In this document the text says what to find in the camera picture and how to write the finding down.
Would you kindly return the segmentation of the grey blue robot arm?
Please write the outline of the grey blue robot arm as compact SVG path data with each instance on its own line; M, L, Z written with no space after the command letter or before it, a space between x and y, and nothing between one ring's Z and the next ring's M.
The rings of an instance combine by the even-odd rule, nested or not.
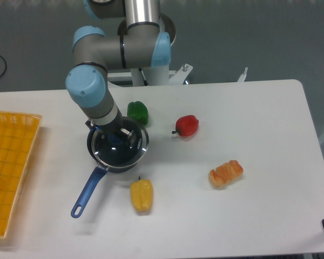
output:
M94 26L79 28L73 37L74 67L66 89L90 123L105 133L123 128L120 110L107 86L110 70L159 67L171 62L170 35L160 30L159 1L84 1L98 19L125 17L127 32L107 37Z

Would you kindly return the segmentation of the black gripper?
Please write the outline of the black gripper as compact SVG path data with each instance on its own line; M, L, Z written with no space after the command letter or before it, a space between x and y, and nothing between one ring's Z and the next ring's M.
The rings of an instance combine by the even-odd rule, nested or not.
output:
M103 133L112 134L120 130L121 138L128 148L137 147L137 135L134 130L127 130L123 127L123 116L117 114L116 116L107 115L102 118L90 118L85 122L89 128L88 138L92 139L97 129L102 130Z

